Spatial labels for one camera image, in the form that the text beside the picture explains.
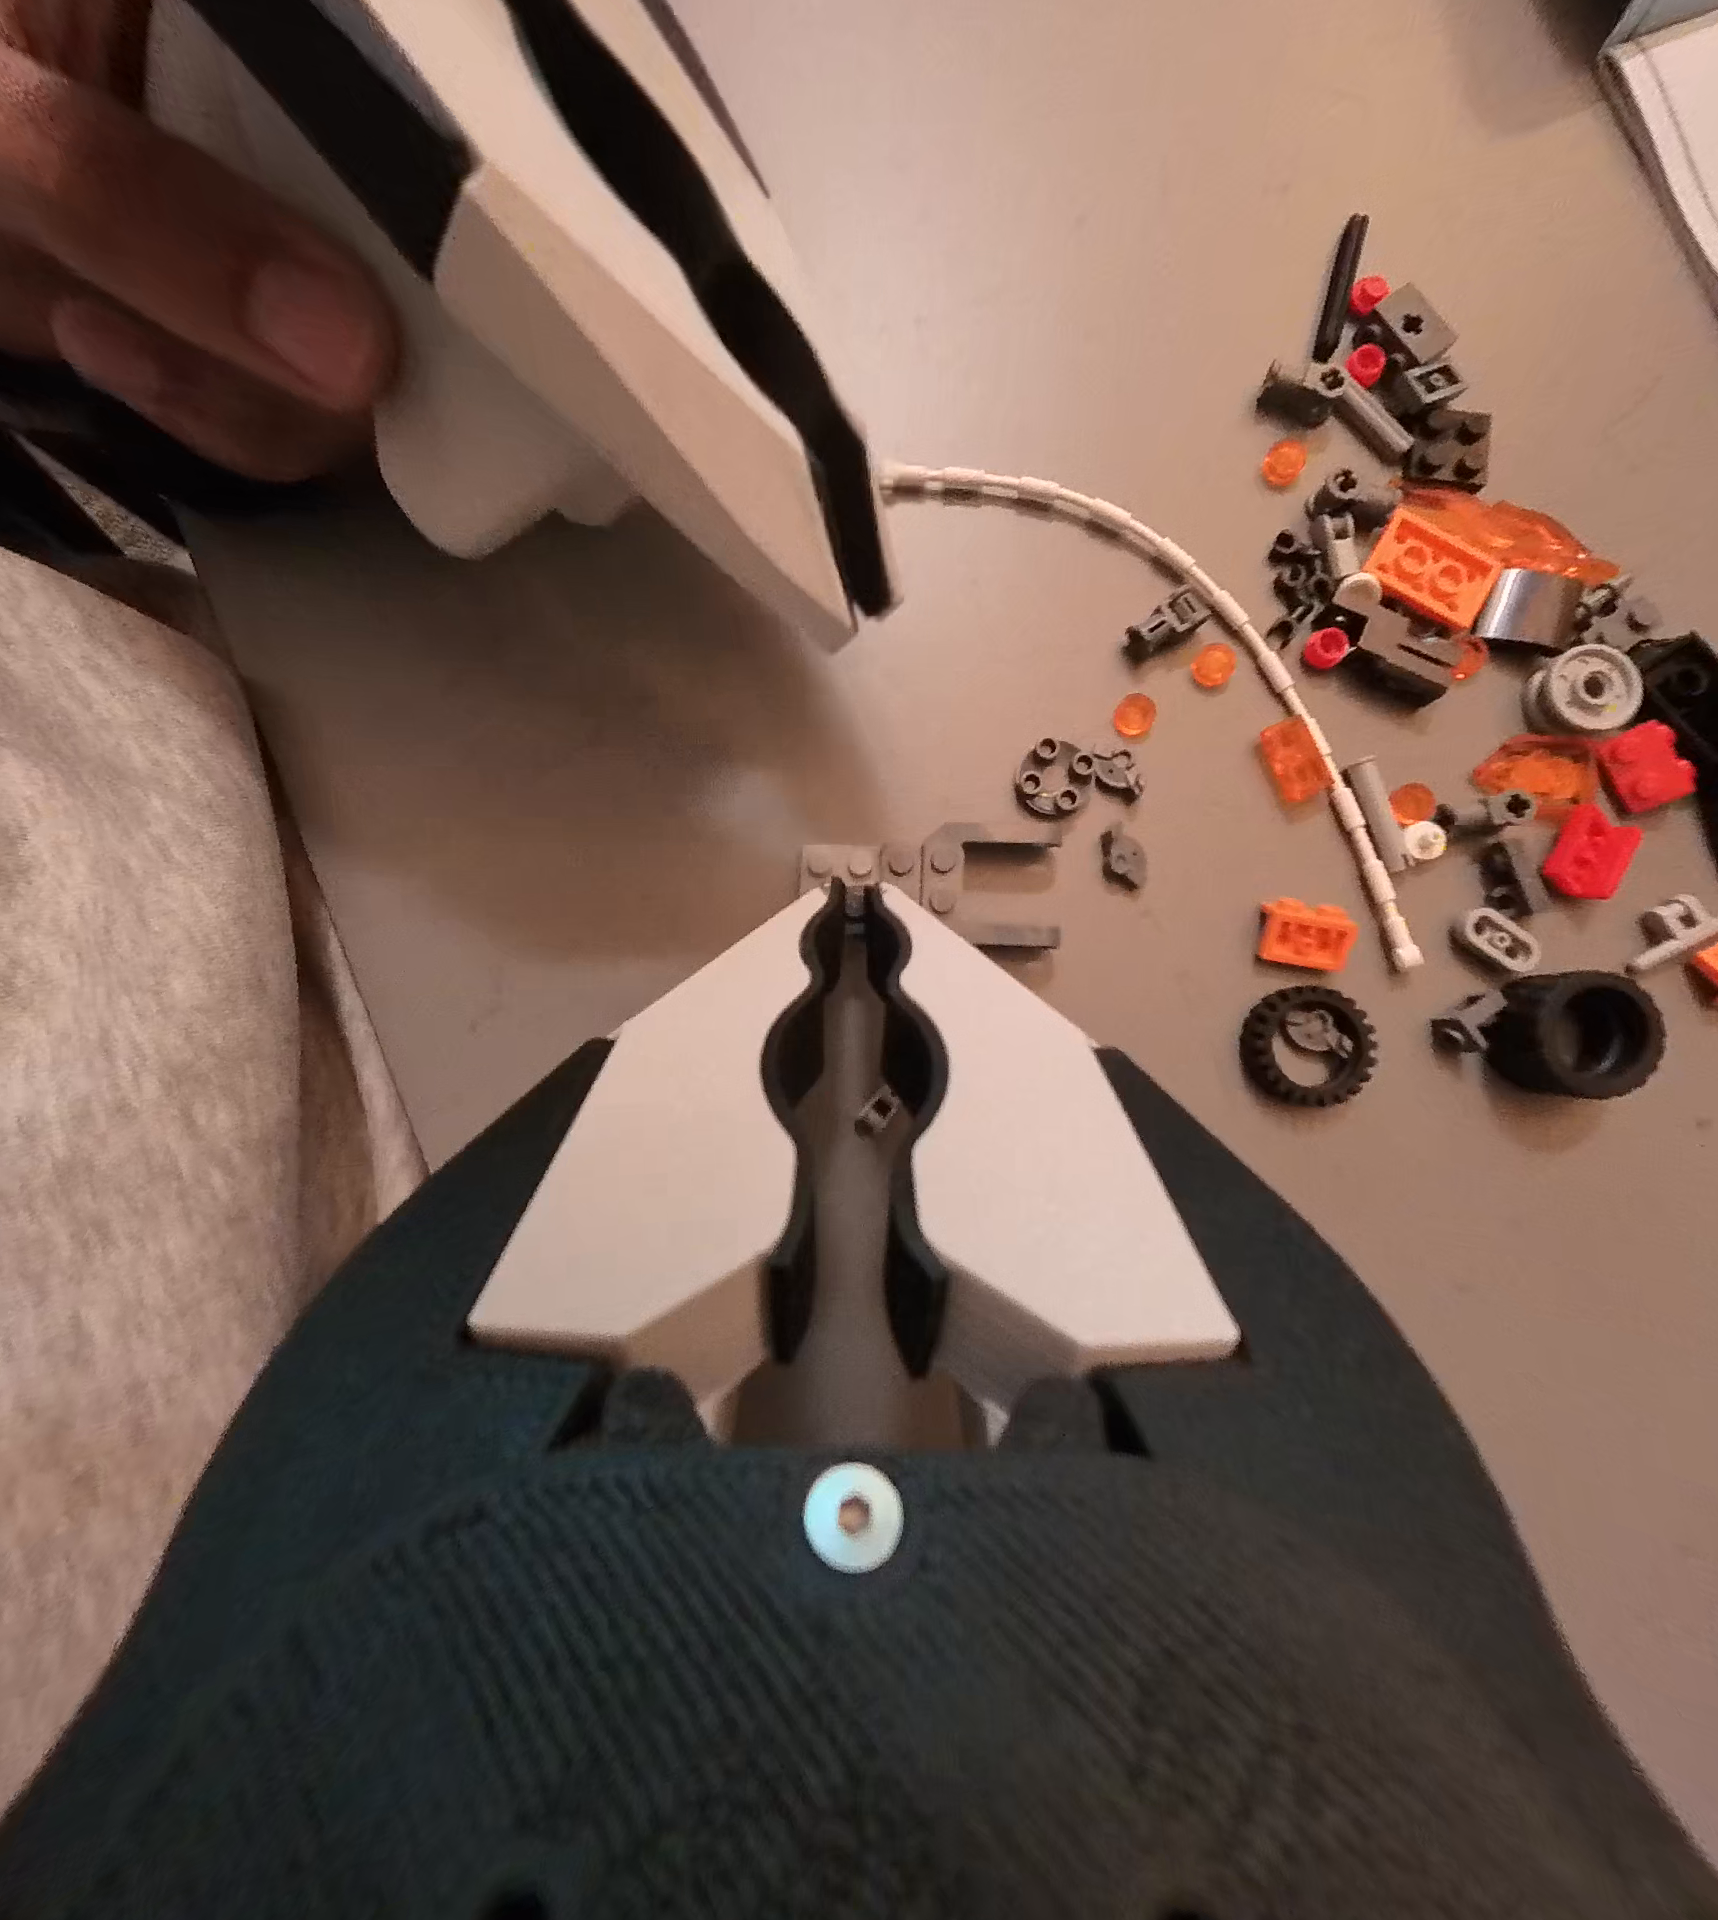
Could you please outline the pile of mixed lego pieces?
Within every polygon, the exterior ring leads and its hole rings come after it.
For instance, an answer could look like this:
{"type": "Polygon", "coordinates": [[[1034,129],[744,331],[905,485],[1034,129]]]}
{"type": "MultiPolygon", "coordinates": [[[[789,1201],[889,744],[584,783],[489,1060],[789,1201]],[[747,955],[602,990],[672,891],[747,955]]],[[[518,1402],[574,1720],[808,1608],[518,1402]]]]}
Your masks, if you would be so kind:
{"type": "Polygon", "coordinates": [[[1515,504],[1489,500],[1489,413],[1463,403],[1459,335],[1412,283],[1365,275],[1370,217],[1340,230],[1309,356],[1273,363],[1254,407],[1292,431],[1262,477],[1303,477],[1308,437],[1337,428],[1381,472],[1333,468],[1305,495],[1303,531],[1282,531],[1268,564],[1278,589],[1269,664],[1289,716],[1303,716],[1336,768],[1325,794],[1356,829],[1373,915],[1396,971],[1420,964],[1400,877],[1452,851],[1472,860],[1478,901],[1529,926],[1561,905],[1617,896],[1644,822],[1687,808],[1718,881],[1718,648],[1669,631],[1639,578],[1515,504]],[[1351,675],[1414,712],[1436,708],[1515,655],[1517,727],[1470,773],[1464,806],[1429,789],[1390,789],[1404,859],[1373,841],[1303,678],[1351,675]]]}

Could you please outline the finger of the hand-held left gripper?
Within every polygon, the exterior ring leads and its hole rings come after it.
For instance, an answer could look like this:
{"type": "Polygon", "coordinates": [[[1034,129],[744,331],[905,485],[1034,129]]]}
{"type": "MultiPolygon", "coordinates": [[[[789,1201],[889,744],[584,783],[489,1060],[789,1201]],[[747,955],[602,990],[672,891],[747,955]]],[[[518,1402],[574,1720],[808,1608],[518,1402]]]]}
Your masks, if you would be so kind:
{"type": "Polygon", "coordinates": [[[707,66],[702,63],[698,47],[694,45],[692,36],[688,36],[683,24],[680,21],[680,13],[674,13],[671,2],[644,2],[644,8],[646,8],[646,13],[649,13],[655,33],[660,34],[660,38],[664,40],[664,45],[669,47],[672,57],[680,63],[680,69],[685,73],[688,82],[702,98],[714,121],[719,125],[722,137],[731,143],[732,151],[739,156],[739,159],[747,169],[750,176],[756,180],[760,193],[766,193],[766,197],[768,197],[768,185],[766,185],[761,172],[758,170],[756,157],[747,150],[747,145],[739,133],[739,125],[732,119],[732,112],[725,107],[714,75],[707,71],[707,66]]]}
{"type": "Polygon", "coordinates": [[[828,650],[892,613],[799,255],[644,4],[368,13],[469,153],[433,276],[449,330],[376,418],[413,531],[472,558],[644,506],[828,650]]]}

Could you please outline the round dark grey lego plate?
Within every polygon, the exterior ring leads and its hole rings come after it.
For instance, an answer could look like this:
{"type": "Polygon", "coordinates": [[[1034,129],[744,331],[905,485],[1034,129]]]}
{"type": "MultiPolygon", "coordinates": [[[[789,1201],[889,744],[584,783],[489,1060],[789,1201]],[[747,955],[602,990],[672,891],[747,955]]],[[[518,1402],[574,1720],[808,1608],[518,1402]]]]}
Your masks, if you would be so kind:
{"type": "Polygon", "coordinates": [[[1064,822],[1082,811],[1095,783],[1095,757],[1077,741],[1040,736],[1014,769],[1014,801],[1034,819],[1064,822]]]}

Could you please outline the large black lego tyre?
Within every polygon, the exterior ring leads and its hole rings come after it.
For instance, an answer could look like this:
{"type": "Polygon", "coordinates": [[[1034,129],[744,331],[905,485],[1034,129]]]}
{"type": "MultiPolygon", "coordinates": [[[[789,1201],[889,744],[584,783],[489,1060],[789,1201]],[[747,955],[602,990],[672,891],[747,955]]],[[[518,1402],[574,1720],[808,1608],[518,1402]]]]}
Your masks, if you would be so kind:
{"type": "Polygon", "coordinates": [[[1602,1103],[1639,1092],[1662,1065],[1662,1012],[1626,976],[1543,973],[1498,1000],[1485,1028],[1487,1065],[1521,1092],[1602,1103]]]}

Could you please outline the person's grey clothing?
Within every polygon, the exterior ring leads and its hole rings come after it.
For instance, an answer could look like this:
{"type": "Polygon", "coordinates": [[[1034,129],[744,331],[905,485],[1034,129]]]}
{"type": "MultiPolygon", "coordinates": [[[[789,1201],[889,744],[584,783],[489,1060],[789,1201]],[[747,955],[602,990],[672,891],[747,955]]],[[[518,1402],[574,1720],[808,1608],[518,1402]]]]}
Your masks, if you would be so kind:
{"type": "Polygon", "coordinates": [[[190,578],[0,549],[0,1814],[425,1164],[190,578]]]}

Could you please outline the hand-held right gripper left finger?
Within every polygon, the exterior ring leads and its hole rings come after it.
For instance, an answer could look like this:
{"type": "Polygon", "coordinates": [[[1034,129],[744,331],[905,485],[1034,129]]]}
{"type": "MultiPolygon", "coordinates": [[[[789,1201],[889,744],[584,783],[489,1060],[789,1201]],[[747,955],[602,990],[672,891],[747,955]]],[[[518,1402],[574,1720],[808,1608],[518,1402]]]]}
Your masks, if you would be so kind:
{"type": "Polygon", "coordinates": [[[475,1342],[672,1375],[707,1427],[799,1353],[804,1111],[859,901],[841,879],[802,895],[609,1037],[469,1311],[475,1342]]]}

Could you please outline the transparent orange lego plate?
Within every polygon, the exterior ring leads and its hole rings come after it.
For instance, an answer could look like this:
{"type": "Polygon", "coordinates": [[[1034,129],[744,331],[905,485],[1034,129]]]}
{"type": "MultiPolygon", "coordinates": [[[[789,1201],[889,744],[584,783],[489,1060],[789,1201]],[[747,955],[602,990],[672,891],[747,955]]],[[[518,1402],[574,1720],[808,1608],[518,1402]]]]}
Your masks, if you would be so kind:
{"type": "Polygon", "coordinates": [[[1254,757],[1284,808],[1308,806],[1332,793],[1336,768],[1317,727],[1286,716],[1254,736],[1254,757]]]}

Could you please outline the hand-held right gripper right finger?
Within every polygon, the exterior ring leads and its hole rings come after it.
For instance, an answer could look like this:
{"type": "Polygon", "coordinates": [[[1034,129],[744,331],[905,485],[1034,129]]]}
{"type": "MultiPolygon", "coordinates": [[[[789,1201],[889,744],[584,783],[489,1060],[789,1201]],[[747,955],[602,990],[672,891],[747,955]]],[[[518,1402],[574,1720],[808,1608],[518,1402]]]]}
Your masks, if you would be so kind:
{"type": "Polygon", "coordinates": [[[1070,1020],[892,887],[867,891],[889,1126],[885,1311],[987,1437],[1038,1381],[1210,1363],[1239,1334],[1070,1020]]]}

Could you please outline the person's left hand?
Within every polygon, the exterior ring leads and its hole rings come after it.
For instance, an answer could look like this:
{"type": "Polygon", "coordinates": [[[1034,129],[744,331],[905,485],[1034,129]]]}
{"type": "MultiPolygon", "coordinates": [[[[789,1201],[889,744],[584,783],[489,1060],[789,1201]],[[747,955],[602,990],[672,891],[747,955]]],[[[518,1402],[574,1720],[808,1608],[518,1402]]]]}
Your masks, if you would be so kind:
{"type": "Polygon", "coordinates": [[[0,2],[0,350],[271,485],[342,468],[390,305],[295,209],[150,124],[150,4],[0,2]]]}

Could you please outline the small black lego tyre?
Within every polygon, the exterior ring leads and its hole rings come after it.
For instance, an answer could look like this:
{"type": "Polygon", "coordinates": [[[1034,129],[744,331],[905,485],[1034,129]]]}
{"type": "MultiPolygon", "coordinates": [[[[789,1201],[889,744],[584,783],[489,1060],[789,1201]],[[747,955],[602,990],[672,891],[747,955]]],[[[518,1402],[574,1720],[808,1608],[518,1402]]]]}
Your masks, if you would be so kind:
{"type": "Polygon", "coordinates": [[[1278,1106],[1325,1113],[1373,1080],[1373,1024],[1349,994],[1299,984],[1262,996],[1236,1037],[1249,1085],[1278,1106]]]}

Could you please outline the grey lego plate assembly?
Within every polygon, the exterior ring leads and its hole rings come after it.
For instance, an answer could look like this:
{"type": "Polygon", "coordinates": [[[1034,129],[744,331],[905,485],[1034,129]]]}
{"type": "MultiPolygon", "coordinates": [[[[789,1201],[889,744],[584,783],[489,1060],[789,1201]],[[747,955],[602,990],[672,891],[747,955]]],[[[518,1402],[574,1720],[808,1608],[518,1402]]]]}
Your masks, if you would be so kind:
{"type": "Polygon", "coordinates": [[[1048,859],[1062,844],[1064,829],[1055,825],[980,822],[944,822],[919,844],[806,844],[797,859],[797,895],[818,893],[834,879],[846,893],[888,883],[980,951],[1038,956],[1062,947],[1062,926],[987,915],[973,905],[969,872],[979,856],[1008,868],[1034,863],[1051,874],[1048,859]]]}

